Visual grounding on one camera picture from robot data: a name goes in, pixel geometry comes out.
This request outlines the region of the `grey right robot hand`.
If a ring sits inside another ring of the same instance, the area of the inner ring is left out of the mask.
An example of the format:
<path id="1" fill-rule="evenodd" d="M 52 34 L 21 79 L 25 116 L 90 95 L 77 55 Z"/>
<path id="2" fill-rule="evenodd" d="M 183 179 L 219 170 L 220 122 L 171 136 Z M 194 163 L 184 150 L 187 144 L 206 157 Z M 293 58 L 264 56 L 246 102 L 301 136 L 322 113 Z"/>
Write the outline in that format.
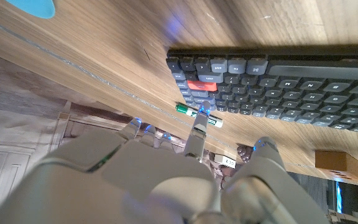
<path id="1" fill-rule="evenodd" d="M 202 163 L 210 104 L 201 104 L 183 154 L 154 147 L 141 120 L 82 135 L 43 157 L 0 205 L 0 223 L 327 223 L 286 172 L 275 142 L 218 189 Z"/>

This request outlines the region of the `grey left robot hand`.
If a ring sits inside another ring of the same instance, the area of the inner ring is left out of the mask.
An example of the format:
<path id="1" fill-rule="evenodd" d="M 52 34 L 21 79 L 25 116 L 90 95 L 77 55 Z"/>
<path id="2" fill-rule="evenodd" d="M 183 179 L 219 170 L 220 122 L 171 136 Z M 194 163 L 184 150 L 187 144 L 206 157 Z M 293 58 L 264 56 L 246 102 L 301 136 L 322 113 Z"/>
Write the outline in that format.
<path id="1" fill-rule="evenodd" d="M 254 152 L 254 148 L 251 146 L 240 145 L 237 148 L 237 153 L 244 163 L 248 163 Z"/>

